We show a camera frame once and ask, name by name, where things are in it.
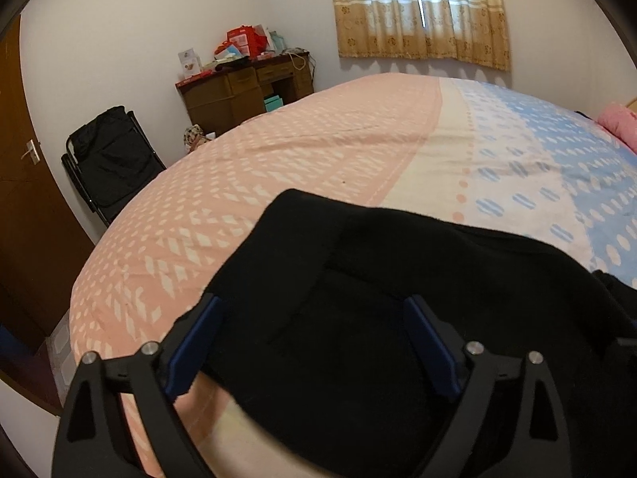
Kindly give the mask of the black pants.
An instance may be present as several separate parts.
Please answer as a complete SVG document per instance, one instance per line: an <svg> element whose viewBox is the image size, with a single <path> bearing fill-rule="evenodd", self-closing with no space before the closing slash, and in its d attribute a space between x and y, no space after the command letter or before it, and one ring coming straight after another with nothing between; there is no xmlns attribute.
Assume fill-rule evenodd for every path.
<svg viewBox="0 0 637 478"><path fill-rule="evenodd" d="M455 416L452 369L414 309L494 355L541 353L577 477L636 472L636 292L529 237L289 189L205 287L177 356L302 458L418 477Z"/></svg>

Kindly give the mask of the brown wooden door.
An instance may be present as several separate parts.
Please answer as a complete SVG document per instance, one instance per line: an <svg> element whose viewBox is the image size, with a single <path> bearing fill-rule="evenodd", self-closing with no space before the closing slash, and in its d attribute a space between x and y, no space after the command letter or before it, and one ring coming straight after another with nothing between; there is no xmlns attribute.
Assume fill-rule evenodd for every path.
<svg viewBox="0 0 637 478"><path fill-rule="evenodd" d="M45 411L62 411L45 341L70 307L94 248L59 191L29 114L21 21L1 39L1 378Z"/></svg>

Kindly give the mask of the black folding chair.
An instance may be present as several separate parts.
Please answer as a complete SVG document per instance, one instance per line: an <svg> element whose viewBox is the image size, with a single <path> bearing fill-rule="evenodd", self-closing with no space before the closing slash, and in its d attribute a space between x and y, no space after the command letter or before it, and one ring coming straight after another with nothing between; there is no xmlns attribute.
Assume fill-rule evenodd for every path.
<svg viewBox="0 0 637 478"><path fill-rule="evenodd" d="M122 106L78 128L65 148L61 161L73 187L104 225L166 169L134 112Z"/></svg>

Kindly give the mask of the patterned bed sheet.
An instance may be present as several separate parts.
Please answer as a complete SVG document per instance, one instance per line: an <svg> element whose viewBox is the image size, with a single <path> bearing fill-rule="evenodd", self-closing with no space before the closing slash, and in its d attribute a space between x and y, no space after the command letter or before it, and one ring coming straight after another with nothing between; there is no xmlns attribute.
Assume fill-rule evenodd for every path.
<svg viewBox="0 0 637 478"><path fill-rule="evenodd" d="M526 236L636 292L628 147L500 86L378 74L249 120L145 187L73 286L79 364L88 351L126 357L163 341L289 189ZM122 402L145 477L166 477L134 398ZM174 407L212 477L343 477L291 451L200 371Z"/></svg>

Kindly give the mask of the floral bag on floor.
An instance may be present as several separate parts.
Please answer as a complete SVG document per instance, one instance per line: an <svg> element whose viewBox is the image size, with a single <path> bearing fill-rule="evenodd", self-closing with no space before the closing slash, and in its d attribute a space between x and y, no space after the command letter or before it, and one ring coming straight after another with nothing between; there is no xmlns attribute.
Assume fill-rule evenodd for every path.
<svg viewBox="0 0 637 478"><path fill-rule="evenodd" d="M198 124L193 124L185 129L184 145L187 153L196 151L205 143L210 143L215 138L215 134L206 135Z"/></svg>

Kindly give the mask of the pink floral pillow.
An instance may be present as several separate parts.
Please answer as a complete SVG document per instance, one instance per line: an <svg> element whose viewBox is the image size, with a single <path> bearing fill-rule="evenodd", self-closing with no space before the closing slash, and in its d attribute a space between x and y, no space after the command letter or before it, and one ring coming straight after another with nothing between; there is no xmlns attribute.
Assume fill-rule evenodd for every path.
<svg viewBox="0 0 637 478"><path fill-rule="evenodd" d="M637 152L637 114L633 109L609 104L599 114L596 123L621 140L631 151Z"/></svg>

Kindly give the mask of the brown wooden desk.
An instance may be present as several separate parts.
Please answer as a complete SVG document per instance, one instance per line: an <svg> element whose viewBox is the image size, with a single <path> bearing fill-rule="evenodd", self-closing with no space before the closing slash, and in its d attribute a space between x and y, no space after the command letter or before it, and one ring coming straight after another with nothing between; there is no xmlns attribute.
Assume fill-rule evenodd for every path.
<svg viewBox="0 0 637 478"><path fill-rule="evenodd" d="M176 90L191 123L220 136L267 112L269 99L285 106L313 94L313 71L308 51L291 51L207 70L178 82Z"/></svg>

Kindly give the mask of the teal box under desk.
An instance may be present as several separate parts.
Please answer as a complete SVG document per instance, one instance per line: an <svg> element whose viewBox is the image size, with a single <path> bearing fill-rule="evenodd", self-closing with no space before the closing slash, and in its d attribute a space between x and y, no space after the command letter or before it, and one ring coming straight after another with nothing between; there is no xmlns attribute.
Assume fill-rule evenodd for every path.
<svg viewBox="0 0 637 478"><path fill-rule="evenodd" d="M279 95L273 95L264 99L264 108L267 112L274 111L284 106L283 99Z"/></svg>

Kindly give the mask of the white greeting card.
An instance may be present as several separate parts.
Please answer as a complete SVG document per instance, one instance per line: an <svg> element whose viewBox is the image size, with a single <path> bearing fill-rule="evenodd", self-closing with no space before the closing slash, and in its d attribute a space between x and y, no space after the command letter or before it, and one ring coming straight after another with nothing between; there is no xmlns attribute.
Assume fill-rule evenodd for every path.
<svg viewBox="0 0 637 478"><path fill-rule="evenodd" d="M185 79L190 78L190 76L196 76L202 71L200 57L193 49L179 52L178 58L182 66L182 75Z"/></svg>

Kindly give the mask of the red gift box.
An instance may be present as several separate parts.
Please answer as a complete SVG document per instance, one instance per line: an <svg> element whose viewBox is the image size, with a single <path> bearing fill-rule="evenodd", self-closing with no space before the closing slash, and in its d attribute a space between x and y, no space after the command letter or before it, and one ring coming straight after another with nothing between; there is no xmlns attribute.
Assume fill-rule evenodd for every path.
<svg viewBox="0 0 637 478"><path fill-rule="evenodd" d="M261 25L242 25L226 32L226 39L215 48L218 55L233 45L242 55L256 58L269 50L269 39Z"/></svg>

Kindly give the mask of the beige floral curtain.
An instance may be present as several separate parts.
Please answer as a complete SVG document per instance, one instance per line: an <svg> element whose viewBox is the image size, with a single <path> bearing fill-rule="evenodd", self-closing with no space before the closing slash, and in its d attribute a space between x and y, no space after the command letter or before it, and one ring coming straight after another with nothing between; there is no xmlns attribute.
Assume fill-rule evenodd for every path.
<svg viewBox="0 0 637 478"><path fill-rule="evenodd" d="M343 58L453 59L509 72L503 0L332 0Z"/></svg>

